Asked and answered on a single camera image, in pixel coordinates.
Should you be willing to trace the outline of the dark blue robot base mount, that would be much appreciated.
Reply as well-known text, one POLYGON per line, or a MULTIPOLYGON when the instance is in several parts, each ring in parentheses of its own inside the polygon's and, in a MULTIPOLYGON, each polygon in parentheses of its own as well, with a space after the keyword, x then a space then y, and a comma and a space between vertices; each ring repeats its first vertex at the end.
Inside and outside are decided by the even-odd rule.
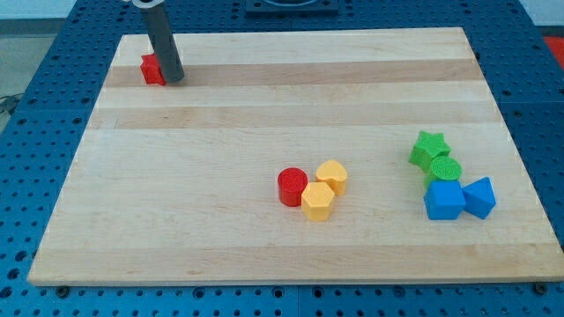
POLYGON ((339 0, 244 0, 247 16, 267 14, 337 14, 339 0))

